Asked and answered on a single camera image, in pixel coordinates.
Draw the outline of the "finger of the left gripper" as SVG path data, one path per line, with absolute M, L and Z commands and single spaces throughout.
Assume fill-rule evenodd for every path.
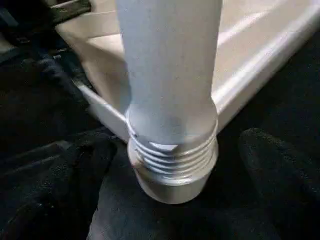
M 58 25 L 92 11 L 90 0 L 50 0 L 49 20 Z

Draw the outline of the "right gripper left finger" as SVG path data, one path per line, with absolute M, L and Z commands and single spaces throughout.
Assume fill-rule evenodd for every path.
M 117 152 L 105 132 L 56 141 L 0 164 L 3 240 L 85 240 Z

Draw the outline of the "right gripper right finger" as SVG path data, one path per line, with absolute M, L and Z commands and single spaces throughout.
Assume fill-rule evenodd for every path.
M 250 128 L 240 157 L 269 221 L 283 240 L 320 238 L 320 164 L 294 145 Z

